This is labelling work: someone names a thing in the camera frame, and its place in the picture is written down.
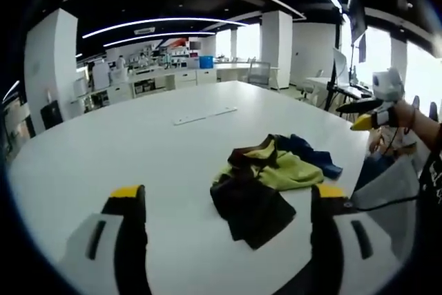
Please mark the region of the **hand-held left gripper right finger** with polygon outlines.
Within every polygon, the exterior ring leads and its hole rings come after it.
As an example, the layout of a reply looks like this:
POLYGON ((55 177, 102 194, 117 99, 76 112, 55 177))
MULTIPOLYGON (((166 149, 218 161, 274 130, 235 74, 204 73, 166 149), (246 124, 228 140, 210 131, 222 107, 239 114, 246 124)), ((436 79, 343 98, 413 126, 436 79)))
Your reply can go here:
POLYGON ((390 236, 343 190, 311 188, 312 294, 382 294, 400 268, 390 236))

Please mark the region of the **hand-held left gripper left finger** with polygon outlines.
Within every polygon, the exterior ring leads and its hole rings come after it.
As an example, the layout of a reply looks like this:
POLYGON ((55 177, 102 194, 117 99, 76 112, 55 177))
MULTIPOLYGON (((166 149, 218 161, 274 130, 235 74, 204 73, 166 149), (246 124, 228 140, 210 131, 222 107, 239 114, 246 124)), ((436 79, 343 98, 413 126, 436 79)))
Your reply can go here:
POLYGON ((80 294, 150 294, 144 185, 112 192, 72 232, 59 268, 80 294))

